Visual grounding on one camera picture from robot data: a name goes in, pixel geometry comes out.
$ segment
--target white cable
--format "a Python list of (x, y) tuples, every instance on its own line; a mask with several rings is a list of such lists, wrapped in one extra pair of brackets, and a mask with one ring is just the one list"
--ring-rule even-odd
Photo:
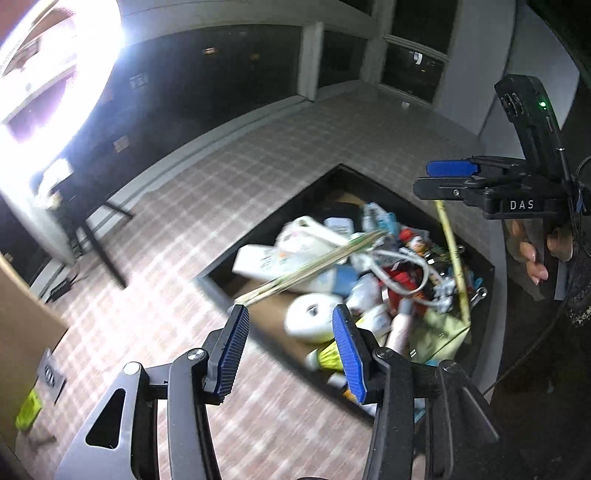
[[(407, 290), (406, 288), (403, 288), (400, 284), (398, 284), (397, 282), (393, 281), (390, 276), (376, 263), (376, 261), (374, 260), (374, 255), (383, 255), (385, 257), (391, 257), (391, 258), (395, 258), (397, 260), (402, 260), (402, 261), (408, 261), (411, 263), (414, 263), (415, 265), (418, 265), (419, 267), (421, 267), (423, 269), (423, 280), (421, 281), (421, 284), (415, 288), (414, 290)], [(413, 295), (415, 293), (418, 293), (419, 291), (421, 291), (425, 285), (427, 284), (427, 280), (429, 278), (429, 275), (432, 274), (434, 275), (438, 280), (440, 280), (441, 282), (443, 282), (443, 279), (441, 277), (441, 275), (439, 274), (439, 272), (437, 270), (435, 270), (431, 265), (429, 265), (427, 263), (427, 261), (417, 255), (417, 254), (412, 254), (412, 253), (403, 253), (403, 252), (392, 252), (389, 250), (373, 250), (371, 252), (371, 254), (368, 255), (369, 257), (369, 264), (371, 267), (371, 271), (373, 272), (373, 274), (378, 277), (382, 282), (384, 282), (384, 284), (393, 292), (402, 295), (404, 297), (408, 297), (410, 295)], [(430, 301), (430, 300), (424, 300), (424, 299), (419, 299), (419, 298), (413, 298), (413, 301), (415, 301), (416, 303), (420, 303), (422, 305), (426, 305), (428, 307), (439, 307), (443, 301), (442, 300), (435, 300), (435, 301)]]

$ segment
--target white pillar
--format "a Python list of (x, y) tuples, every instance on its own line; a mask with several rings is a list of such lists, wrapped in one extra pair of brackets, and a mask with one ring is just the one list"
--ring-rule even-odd
[(322, 22), (315, 22), (302, 28), (297, 93), (311, 101), (315, 100), (318, 89), (323, 37)]
[(374, 38), (368, 40), (363, 55), (363, 65), (359, 77), (364, 82), (377, 85), (382, 81), (382, 71), (386, 61), (387, 42), (384, 35), (388, 35), (392, 28), (392, 16), (396, 0), (374, 0), (372, 17), (378, 24), (378, 31)]

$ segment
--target tiled floor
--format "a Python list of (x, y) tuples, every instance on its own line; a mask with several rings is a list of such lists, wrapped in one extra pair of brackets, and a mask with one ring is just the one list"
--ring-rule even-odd
[[(426, 161), (469, 153), (426, 131), (423, 122), (399, 100), (349, 93), (247, 134), (147, 194), (134, 207), (134, 220), (105, 239), (129, 287), (120, 290), (89, 254), (82, 260), (88, 278), (55, 304), (71, 325), (55, 351), (68, 382), (32, 432), (49, 431), (57, 443), (35, 454), (18, 441), (17, 454), (34, 477), (53, 478), (80, 424), (126, 362), (169, 362), (223, 324), (190, 280), (335, 164), (346, 163), (420, 203), (411, 184)], [(488, 254), (480, 213), (452, 205), (449, 214), (464, 240)], [(361, 477), (370, 430), (254, 344), (245, 350), (232, 395), (209, 414), (225, 479)], [(164, 403), (159, 428), (166, 479)]]

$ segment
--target box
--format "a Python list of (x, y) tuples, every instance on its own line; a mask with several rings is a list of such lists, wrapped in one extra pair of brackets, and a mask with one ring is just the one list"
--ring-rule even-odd
[[(326, 216), (328, 208), (336, 201), (354, 205), (376, 202), (385, 210), (394, 212), (401, 223), (413, 228), (428, 230), (430, 238), (435, 243), (446, 245), (443, 230), (437, 220), (383, 185), (339, 164), (254, 227), (205, 268), (194, 279), (194, 282), (220, 309), (229, 310), (233, 305), (234, 298), (260, 285), (260, 283), (232, 273), (238, 249), (247, 244), (274, 245), (277, 235), (286, 223), (303, 215), (322, 218)], [(492, 296), (494, 267), (482, 254), (470, 245), (463, 243), (460, 238), (456, 237), (456, 242), (459, 245), (464, 245), (463, 258), (474, 271), (475, 277), (483, 278), (483, 285), (489, 293), (487, 298), (481, 301), (473, 311), (470, 344), (465, 342), (455, 358), (465, 371), (472, 375), (489, 317), (489, 299)], [(299, 342), (288, 337), (283, 330), (285, 310), (296, 296), (296, 294), (284, 292), (251, 306), (249, 308), (251, 338), (286, 368), (327, 398), (354, 415), (372, 422), (372, 417), (357, 405), (343, 398), (342, 389), (327, 385), (330, 372), (310, 372), (303, 365), (305, 356), (317, 348), (317, 345)]]

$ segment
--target table leg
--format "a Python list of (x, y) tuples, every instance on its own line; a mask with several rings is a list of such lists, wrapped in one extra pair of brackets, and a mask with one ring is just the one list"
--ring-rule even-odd
[(114, 210), (116, 212), (122, 213), (123, 215), (125, 215), (130, 220), (134, 217), (134, 214), (131, 213), (129, 210), (125, 210), (123, 207), (120, 207), (116, 203), (112, 203), (109, 200), (106, 200), (103, 203), (103, 205), (105, 205), (106, 207), (110, 208), (111, 210)]
[(86, 234), (88, 241), (92, 245), (92, 248), (96, 250), (96, 253), (99, 255), (100, 259), (105, 263), (105, 265), (107, 266), (111, 274), (115, 277), (119, 285), (121, 285), (123, 288), (127, 288), (127, 282), (125, 281), (119, 270), (117, 270), (117, 267), (111, 261), (109, 255), (107, 255), (107, 252), (105, 251), (103, 246), (96, 239), (95, 234), (92, 232), (91, 228), (88, 225), (88, 222), (83, 222), (81, 227), (84, 230), (84, 233)]

